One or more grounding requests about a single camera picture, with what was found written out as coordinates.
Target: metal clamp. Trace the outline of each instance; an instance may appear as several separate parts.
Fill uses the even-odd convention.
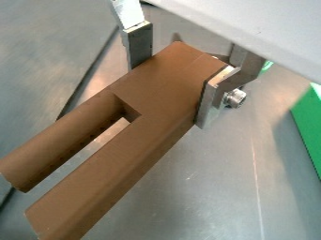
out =
[[[128,69],[134,69],[152,55],[152,24],[144,19],[138,0],[108,2],[127,50]]]
[[[203,129],[210,124],[227,105],[241,107],[246,93],[238,88],[257,78],[265,62],[265,58],[242,47],[233,46],[229,66],[205,82],[194,119],[199,128]]]

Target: screw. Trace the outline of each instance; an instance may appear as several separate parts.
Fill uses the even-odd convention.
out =
[[[231,108],[238,109],[246,100],[246,93],[239,89],[234,89],[226,94],[225,104]]]

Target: gray floor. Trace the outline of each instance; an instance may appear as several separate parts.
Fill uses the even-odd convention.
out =
[[[229,50],[227,41],[167,12],[147,13],[155,50],[174,32],[206,52]],[[116,36],[72,106],[126,72]],[[190,130],[84,239],[318,240],[321,183],[289,111],[308,85],[273,66],[246,86],[242,108],[222,111],[210,129]],[[1,240],[36,239],[24,210],[127,124],[122,120],[28,194],[12,194],[0,211]]]

